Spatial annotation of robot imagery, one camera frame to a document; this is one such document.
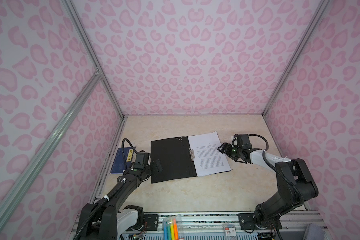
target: blue highlighter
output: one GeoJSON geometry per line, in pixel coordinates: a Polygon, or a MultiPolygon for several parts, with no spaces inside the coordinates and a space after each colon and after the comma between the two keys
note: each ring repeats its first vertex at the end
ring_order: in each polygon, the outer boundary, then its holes
{"type": "Polygon", "coordinates": [[[164,240],[168,240],[167,224],[165,222],[163,222],[163,229],[164,229],[164,240]]]}

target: plastic packaging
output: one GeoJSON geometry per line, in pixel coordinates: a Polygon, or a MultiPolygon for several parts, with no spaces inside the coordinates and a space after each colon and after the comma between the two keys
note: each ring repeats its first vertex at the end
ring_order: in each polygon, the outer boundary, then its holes
{"type": "Polygon", "coordinates": [[[236,228],[233,224],[223,224],[225,240],[237,240],[236,228]]]}
{"type": "Polygon", "coordinates": [[[184,239],[181,215],[163,218],[164,240],[184,239]]]}

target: folder clip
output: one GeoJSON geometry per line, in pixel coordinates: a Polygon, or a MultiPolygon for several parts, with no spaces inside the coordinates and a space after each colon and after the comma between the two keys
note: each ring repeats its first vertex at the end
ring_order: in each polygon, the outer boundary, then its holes
{"type": "Polygon", "coordinates": [[[191,156],[191,161],[193,162],[193,160],[195,159],[195,153],[193,152],[193,149],[189,149],[189,155],[191,156]]]}

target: price tag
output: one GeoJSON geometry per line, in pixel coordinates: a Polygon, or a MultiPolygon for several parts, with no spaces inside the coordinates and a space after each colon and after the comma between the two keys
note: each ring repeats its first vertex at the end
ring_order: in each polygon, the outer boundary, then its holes
{"type": "Polygon", "coordinates": [[[128,152],[128,156],[127,156],[126,162],[132,161],[132,154],[133,154],[133,149],[130,149],[129,152],[128,152]]]}
{"type": "Polygon", "coordinates": [[[225,235],[227,237],[236,237],[236,229],[234,227],[225,228],[225,235]]]}

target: highlighter pen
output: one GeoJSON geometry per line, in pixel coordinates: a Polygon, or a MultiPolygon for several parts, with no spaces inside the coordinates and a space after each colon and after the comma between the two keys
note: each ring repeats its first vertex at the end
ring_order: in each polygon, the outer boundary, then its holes
{"type": "Polygon", "coordinates": [[[179,239],[179,233],[177,230],[177,223],[176,223],[176,219],[173,220],[173,231],[175,232],[175,240],[179,239]]]}
{"type": "Polygon", "coordinates": [[[175,240],[175,231],[173,229],[173,221],[171,222],[171,239],[175,240]]]}
{"type": "Polygon", "coordinates": [[[163,229],[164,229],[164,240],[169,240],[168,239],[168,233],[167,233],[167,224],[165,222],[163,222],[163,229]]]}
{"type": "Polygon", "coordinates": [[[167,222],[167,234],[168,234],[168,240],[172,240],[172,237],[171,237],[171,226],[170,226],[170,223],[167,222]]]}

